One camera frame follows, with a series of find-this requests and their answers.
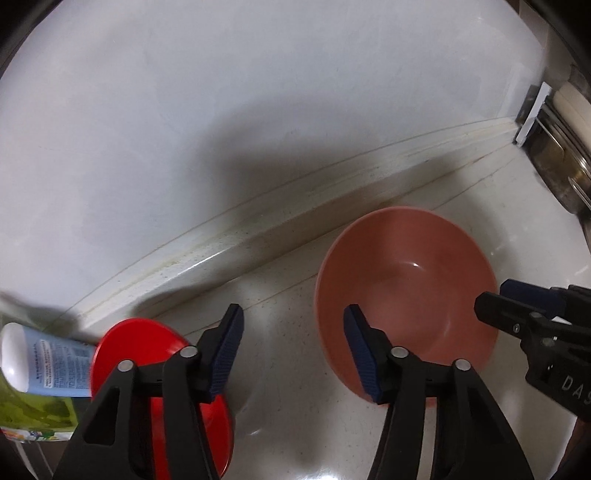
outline white countertop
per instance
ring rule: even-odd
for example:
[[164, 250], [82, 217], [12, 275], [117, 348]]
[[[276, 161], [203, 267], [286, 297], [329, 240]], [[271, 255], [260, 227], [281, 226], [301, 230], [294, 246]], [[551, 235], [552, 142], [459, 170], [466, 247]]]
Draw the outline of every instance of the white countertop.
[[[591, 286], [591, 255], [577, 219], [552, 197], [524, 153], [509, 145], [412, 193], [397, 204], [422, 206], [456, 222], [488, 256], [499, 282]], [[227, 387], [235, 449], [228, 480], [363, 479], [386, 409], [352, 394], [324, 360], [313, 314], [316, 272], [340, 229], [183, 304], [161, 320], [196, 340], [203, 318], [230, 302], [246, 325]], [[518, 340], [501, 333], [482, 377], [501, 405], [536, 479], [548, 478], [573, 417], [526, 384]], [[434, 410], [426, 417], [419, 478], [430, 473]]]

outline metal pot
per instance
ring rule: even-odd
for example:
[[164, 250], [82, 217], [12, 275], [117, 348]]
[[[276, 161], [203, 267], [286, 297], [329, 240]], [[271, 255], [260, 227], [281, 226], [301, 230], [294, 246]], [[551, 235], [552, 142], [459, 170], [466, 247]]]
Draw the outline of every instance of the metal pot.
[[524, 148], [544, 183], [570, 213], [591, 210], [591, 159], [576, 135], [545, 103]]

